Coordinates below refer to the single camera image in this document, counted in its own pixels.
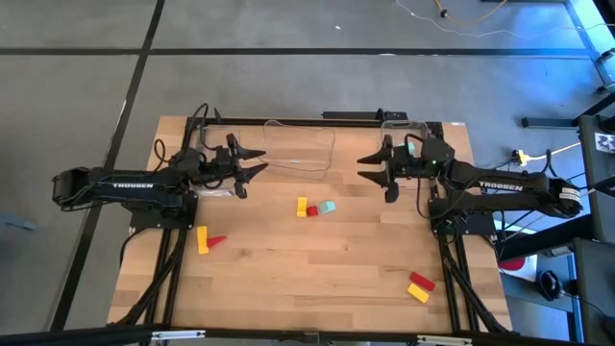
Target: black stand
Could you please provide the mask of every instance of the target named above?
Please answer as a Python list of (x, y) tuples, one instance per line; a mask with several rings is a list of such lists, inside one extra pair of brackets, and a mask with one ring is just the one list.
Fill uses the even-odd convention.
[[(615, 92), (610, 93), (604, 97), (600, 102), (591, 107), (589, 110), (584, 111), (581, 115), (596, 115), (600, 111), (604, 110), (615, 102)], [(575, 129), (578, 127), (578, 119), (548, 119), (548, 118), (528, 118), (521, 119), (521, 125), (524, 128), (542, 128), (542, 129)]]

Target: cable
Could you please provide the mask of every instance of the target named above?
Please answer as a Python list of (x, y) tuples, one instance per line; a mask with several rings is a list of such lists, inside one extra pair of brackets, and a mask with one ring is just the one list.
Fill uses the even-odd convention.
[(500, 213), (502, 214), (502, 249), (500, 250), (500, 254), (498, 255), (497, 262), (500, 261), (500, 258), (502, 257), (502, 254), (504, 253), (504, 247), (506, 246), (506, 228), (504, 227), (504, 225), (506, 224), (506, 221), (504, 219), (504, 211), (500, 210)]
[(209, 112), (209, 104), (207, 102), (204, 102), (203, 104), (201, 104), (201, 106), (199, 106), (196, 111), (194, 111), (194, 113), (192, 114), (192, 116), (190, 116), (192, 118), (192, 121), (190, 122), (190, 126), (188, 126), (185, 129), (185, 134), (184, 134), (184, 142), (182, 145), (182, 148), (188, 147), (189, 146), (189, 142), (190, 142), (190, 135), (192, 134), (192, 130), (194, 130), (194, 125), (196, 124), (196, 120), (197, 120), (197, 115), (199, 114), (199, 111), (201, 111), (203, 108), (205, 108), (205, 110), (203, 111), (203, 117), (201, 118), (201, 126), (199, 128), (199, 141), (201, 142), (201, 144), (208, 150), (215, 150), (214, 148), (210, 148), (209, 146), (207, 146), (207, 144), (204, 141), (204, 132), (205, 132), (205, 127), (206, 127), (206, 117), (208, 116), (208, 112)]
[(487, 13), (487, 14), (485, 14), (485, 15), (483, 15), (483, 16), (481, 16), (481, 17), (479, 17), (478, 19), (475, 19), (475, 20), (472, 20), (472, 21), (460, 22), (460, 21), (453, 20), (453, 19), (451, 18), (451, 16), (448, 14), (448, 11), (447, 11), (447, 10), (445, 10), (445, 9), (442, 7), (442, 5), (440, 4), (440, 1), (439, 1), (439, 0), (433, 0), (433, 2), (435, 3), (435, 6), (437, 6), (437, 7), (438, 7), (438, 9), (440, 9), (440, 13), (444, 13), (444, 16), (445, 16), (447, 19), (449, 19), (452, 23), (454, 23), (454, 24), (456, 24), (456, 25), (463, 25), (463, 26), (466, 26), (466, 25), (472, 25), (472, 24), (478, 24), (478, 23), (482, 22), (484, 19), (486, 19), (486, 18), (488, 18), (489, 16), (491, 16), (491, 14), (493, 14), (493, 13), (495, 13), (497, 10), (499, 10), (499, 9), (500, 9), (500, 7), (502, 7), (502, 6), (506, 3), (506, 1), (508, 1), (508, 0), (502, 0), (502, 2), (500, 2), (500, 4), (498, 4), (498, 6), (496, 6), (493, 10), (491, 10), (489, 13)]
[(547, 149), (547, 162), (545, 163), (545, 166), (542, 168), (540, 173), (545, 173), (547, 171), (547, 168), (549, 168), (550, 165), (551, 165), (551, 150)]
[[(100, 204), (100, 207), (103, 207), (103, 206), (105, 206), (105, 205), (107, 205), (109, 203), (111, 203), (111, 201), (102, 202)], [(90, 204), (89, 206), (79, 207), (79, 208), (61, 207), (60, 211), (72, 212), (72, 211), (79, 211), (79, 210), (89, 210), (89, 209), (92, 209), (94, 207), (96, 207), (96, 206), (94, 206), (93, 204)]]
[(535, 39), (535, 38), (538, 38), (538, 37), (543, 37), (543, 36), (549, 35), (550, 33), (554, 32), (554, 31), (557, 31), (557, 30), (576, 30), (576, 31), (585, 31), (585, 32), (587, 32), (587, 31), (592, 30), (594, 28), (597, 28), (599, 26), (606, 26), (606, 27), (615, 26), (615, 24), (598, 23), (598, 24), (592, 25), (589, 28), (557, 26), (557, 27), (553, 27), (550, 30), (547, 30), (545, 32), (542, 32), (542, 33), (536, 34), (536, 35), (522, 35), (522, 34), (517, 34), (515, 32), (511, 32), (509, 30), (497, 30), (497, 31), (494, 31), (494, 32), (474, 35), (474, 34), (469, 34), (469, 33), (460, 33), (459, 31), (453, 30), (453, 29), (444, 29), (438, 23), (436, 23), (435, 20), (433, 20), (431, 18), (426, 18), (426, 17), (420, 16), (420, 15), (416, 15), (408, 7), (402, 5), (402, 3), (400, 3), (400, 0), (395, 0), (395, 3), (397, 5), (399, 5), (400, 7), (402, 7), (404, 10), (406, 10), (408, 13), (410, 13), (413, 17), (418, 18), (418, 19), (422, 19), (422, 20), (427, 20), (427, 21), (431, 22), (433, 25), (435, 25), (435, 27), (440, 29), (440, 31), (442, 31), (444, 33), (456, 34), (456, 35), (461, 36), (461, 37), (482, 38), (482, 37), (488, 37), (488, 36), (497, 35), (497, 34), (507, 34), (507, 35), (511, 35), (511, 36), (514, 36), (514, 37), (518, 37), (518, 38)]
[(530, 210), (528, 212), (526, 212), (525, 214), (521, 215), (519, 218), (517, 218), (516, 220), (514, 220), (510, 225), (506, 226), (503, 231), (508, 230), (509, 228), (511, 228), (512, 226), (516, 225), (519, 221), (525, 219), (526, 217), (528, 217), (531, 213), (535, 212), (536, 210)]
[(129, 241), (131, 241), (132, 238), (134, 238), (136, 235), (140, 234), (144, 230), (145, 230), (144, 228), (135, 230), (131, 235), (128, 235), (126, 240), (124, 240), (124, 242), (122, 243), (122, 247), (119, 250), (119, 266), (120, 267), (122, 266), (122, 262), (124, 261), (124, 251), (126, 251), (126, 245), (128, 244)]
[(580, 176), (582, 176), (582, 175), (585, 175), (585, 172), (583, 172), (583, 173), (578, 173), (577, 175), (574, 175), (574, 176), (572, 176), (572, 177), (570, 177), (570, 178), (567, 178), (566, 180), (567, 180), (568, 182), (570, 182), (571, 180), (576, 179), (576, 178), (578, 178), (578, 177), (580, 177)]
[[(436, 218), (440, 218), (444, 215), (446, 215), (447, 213), (449, 213), (449, 211), (453, 210), (455, 208), (455, 206), (459, 203), (459, 201), (461, 201), (461, 198), (463, 197), (463, 193), (459, 193), (459, 197), (457, 197), (457, 199), (451, 204), (450, 207), (448, 207), (446, 210), (442, 211), (439, 215), (436, 216), (425, 216), (422, 212), (421, 212), (421, 208), (419, 207), (420, 202), (420, 195), (421, 195), (421, 179), (417, 178), (418, 183), (417, 183), (417, 187), (416, 187), (416, 211), (418, 211), (419, 215), (421, 215), (421, 217), (428, 219), (428, 220), (432, 220), (432, 219), (436, 219)], [(470, 187), (471, 184), (473, 184), (475, 181), (477, 180), (477, 178), (471, 180), (464, 188), (463, 190), (465, 191), (466, 189), (468, 189), (468, 187)]]
[[(158, 144), (160, 144), (162, 146), (162, 154), (159, 154), (158, 152)], [(157, 138), (154, 141), (154, 155), (156, 156), (156, 158), (158, 158), (158, 160), (160, 160), (158, 162), (158, 165), (156, 166), (156, 168), (154, 168), (154, 172), (158, 172), (158, 170), (160, 169), (160, 167), (162, 166), (162, 163), (169, 163), (169, 160), (166, 160), (166, 146), (164, 145), (164, 142), (162, 141), (162, 139)]]
[[(588, 196), (589, 194), (594, 193), (595, 191), (596, 191), (596, 189), (595, 189), (595, 188), (590, 188), (587, 192), (585, 192), (585, 193), (583, 193), (582, 195), (580, 195), (580, 196), (579, 196), (579, 198), (583, 198), (583, 197), (585, 197), (585, 196)], [(542, 219), (543, 219), (543, 218), (545, 218), (545, 217), (547, 217), (547, 214), (542, 214), (542, 215), (540, 215), (540, 217), (536, 218), (535, 220), (533, 220), (533, 221), (529, 222), (526, 226), (522, 227), (522, 228), (521, 228), (521, 230), (519, 230), (519, 231), (515, 231), (515, 233), (514, 233), (513, 235), (509, 236), (509, 237), (508, 237), (508, 239), (511, 239), (511, 238), (513, 238), (513, 237), (517, 236), (517, 235), (518, 235), (521, 231), (525, 230), (527, 227), (529, 227), (529, 226), (533, 225), (534, 223), (536, 223), (536, 222), (538, 222), (538, 221), (542, 220)]]
[(408, 138), (408, 137), (412, 137), (412, 138), (414, 138), (414, 139), (416, 139), (416, 140), (420, 141), (421, 143), (423, 143), (423, 142), (425, 141), (423, 138), (420, 138), (419, 136), (417, 136), (417, 135), (415, 135), (415, 134), (407, 133), (407, 134), (404, 136), (404, 144), (405, 144), (406, 146), (407, 146), (407, 138)]
[(579, 301), (581, 301), (581, 302), (583, 302), (583, 303), (587, 304), (588, 306), (590, 306), (590, 307), (592, 307), (592, 308), (596, 309), (596, 311), (597, 311), (597, 312), (599, 312), (599, 313), (603, 316), (603, 318), (606, 318), (606, 313), (604, 313), (604, 312), (603, 312), (600, 308), (598, 308), (597, 306), (595, 306), (595, 305), (593, 305), (593, 304), (589, 303), (589, 302), (588, 302), (588, 301), (586, 301), (585, 299), (583, 299), (583, 298), (581, 298), (581, 297), (579, 297), (579, 296), (574, 296), (574, 295), (569, 294), (569, 293), (566, 293), (566, 292), (564, 292), (564, 295), (565, 295), (565, 296), (568, 296), (568, 297), (570, 297), (570, 298), (572, 298), (572, 299), (577, 299), (577, 300), (579, 300)]

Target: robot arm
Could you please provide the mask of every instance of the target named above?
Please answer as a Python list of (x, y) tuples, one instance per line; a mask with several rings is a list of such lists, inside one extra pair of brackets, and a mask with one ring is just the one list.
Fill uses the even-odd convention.
[(195, 149), (181, 150), (161, 170), (73, 168), (53, 179), (53, 201), (63, 211), (85, 209), (79, 207), (92, 202), (116, 202), (133, 213), (132, 227), (191, 228), (198, 196), (190, 185), (218, 188), (234, 178), (235, 194), (243, 199), (247, 198), (244, 184), (267, 166), (241, 167), (239, 160), (265, 152), (242, 148), (233, 135), (227, 136), (227, 143), (228, 148), (215, 148), (216, 156), (210, 161)]
[[(384, 171), (358, 172), (358, 175), (386, 188), (384, 196), (388, 203), (395, 202), (399, 196), (395, 179), (437, 178), (449, 191), (447, 198), (430, 204), (431, 213), (439, 216), (465, 210), (538, 210), (548, 216), (570, 218), (581, 210), (578, 189), (563, 179), (549, 178), (544, 173), (476, 168), (455, 160), (455, 150), (443, 140), (420, 139), (423, 140), (421, 156), (415, 158), (409, 153), (407, 143), (394, 147), (391, 137), (385, 136), (378, 153), (358, 160), (369, 164), (384, 161)], [(510, 193), (473, 195), (465, 191), (470, 187), (497, 188)]]

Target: metal stand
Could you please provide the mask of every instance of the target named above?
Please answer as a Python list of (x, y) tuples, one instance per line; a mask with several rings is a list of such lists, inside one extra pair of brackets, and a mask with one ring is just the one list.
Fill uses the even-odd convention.
[(533, 235), (518, 235), (504, 244), (500, 261), (524, 258), (568, 246), (576, 237), (591, 239), (592, 229), (592, 216), (588, 214)]
[[(600, 102), (591, 107), (589, 110), (584, 111), (581, 115), (596, 115), (600, 111), (604, 110), (615, 102), (615, 92), (608, 94)], [(549, 119), (549, 118), (528, 118), (521, 119), (521, 125), (524, 128), (539, 128), (539, 129), (575, 129), (578, 127), (578, 119)]]

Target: yellow cable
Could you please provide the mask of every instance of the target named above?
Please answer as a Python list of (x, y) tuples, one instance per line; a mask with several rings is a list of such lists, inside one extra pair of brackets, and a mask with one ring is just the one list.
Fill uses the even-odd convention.
[[(488, 14), (485, 14), (481, 17), (479, 17), (478, 19), (472, 20), (472, 21), (468, 21), (468, 22), (460, 22), (460, 21), (456, 21), (454, 19), (451, 18), (451, 16), (446, 13), (444, 16), (449, 19), (453, 24), (456, 25), (473, 25), (473, 24), (477, 24), (482, 22), (484, 19), (488, 18), (491, 14), (495, 13), (497, 10), (500, 9), (501, 6), (503, 6), (506, 1), (508, 0), (502, 0), (502, 2), (500, 4), (498, 4), (498, 6), (496, 6), (493, 10), (491, 10), (491, 12), (489, 12)], [(440, 4), (440, 0), (433, 0), (433, 2), (435, 3), (435, 6), (438, 7), (438, 9), (440, 9), (440, 12), (444, 11), (444, 8), (442, 7), (442, 5)]]

